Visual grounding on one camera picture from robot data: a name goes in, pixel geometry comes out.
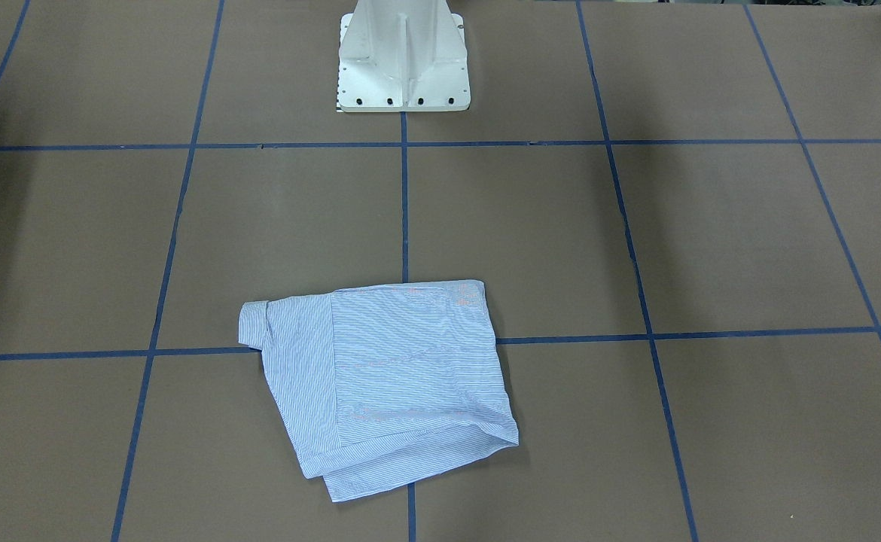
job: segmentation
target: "striped shirt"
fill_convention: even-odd
[[[334,502],[517,445],[479,281],[342,289],[247,303],[243,344],[307,478]]]

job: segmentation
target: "floor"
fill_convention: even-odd
[[[0,0],[0,541],[881,540],[881,7],[450,4],[352,116],[353,0]],[[240,306],[461,278],[522,446],[331,504]]]

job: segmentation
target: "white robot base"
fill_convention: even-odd
[[[464,18],[445,0],[359,0],[340,21],[337,110],[464,111],[471,106]]]

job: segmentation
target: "folded shirt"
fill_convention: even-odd
[[[479,281],[342,289],[247,303],[239,340],[307,478],[348,501],[517,445]]]

